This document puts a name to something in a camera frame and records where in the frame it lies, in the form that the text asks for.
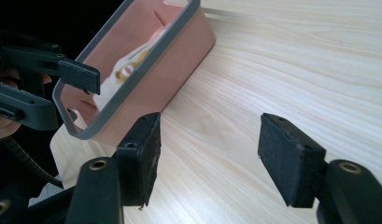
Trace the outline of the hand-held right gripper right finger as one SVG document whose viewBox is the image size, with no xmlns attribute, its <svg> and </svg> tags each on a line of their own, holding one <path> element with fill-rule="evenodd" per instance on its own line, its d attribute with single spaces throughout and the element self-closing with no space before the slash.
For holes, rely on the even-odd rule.
<svg viewBox="0 0 382 224">
<path fill-rule="evenodd" d="M 263 113 L 261 122 L 258 155 L 286 206 L 311 208 L 326 150 L 287 119 Z"/>
</svg>

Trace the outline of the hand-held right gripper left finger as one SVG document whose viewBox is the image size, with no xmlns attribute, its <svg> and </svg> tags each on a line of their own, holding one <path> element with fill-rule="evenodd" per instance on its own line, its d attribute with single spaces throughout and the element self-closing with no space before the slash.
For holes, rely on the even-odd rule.
<svg viewBox="0 0 382 224">
<path fill-rule="evenodd" d="M 140 117 L 117 146 L 123 206 L 149 204 L 161 155 L 161 113 Z"/>
</svg>

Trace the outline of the beige glove with bear print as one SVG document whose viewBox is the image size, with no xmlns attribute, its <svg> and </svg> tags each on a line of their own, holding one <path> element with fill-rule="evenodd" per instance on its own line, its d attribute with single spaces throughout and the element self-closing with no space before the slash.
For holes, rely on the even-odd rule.
<svg viewBox="0 0 382 224">
<path fill-rule="evenodd" d="M 116 62 L 110 76 L 101 84 L 100 93 L 95 94 L 92 98 L 99 111 L 105 108 L 111 98 L 126 82 L 134 70 L 145 60 L 149 52 L 165 33 L 165 29 L 158 30 L 149 41 L 140 45 Z"/>
</svg>

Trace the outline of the pink basin with grey rim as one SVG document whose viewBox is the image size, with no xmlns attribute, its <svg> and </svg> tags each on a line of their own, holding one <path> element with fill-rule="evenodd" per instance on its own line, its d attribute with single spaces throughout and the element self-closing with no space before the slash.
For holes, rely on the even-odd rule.
<svg viewBox="0 0 382 224">
<path fill-rule="evenodd" d="M 215 44 L 200 0 L 124 0 L 78 61 L 105 80 L 120 58 L 154 37 L 156 45 L 102 110 L 91 93 L 56 84 L 53 100 L 69 134 L 117 146 L 138 118 L 164 110 Z"/>
</svg>

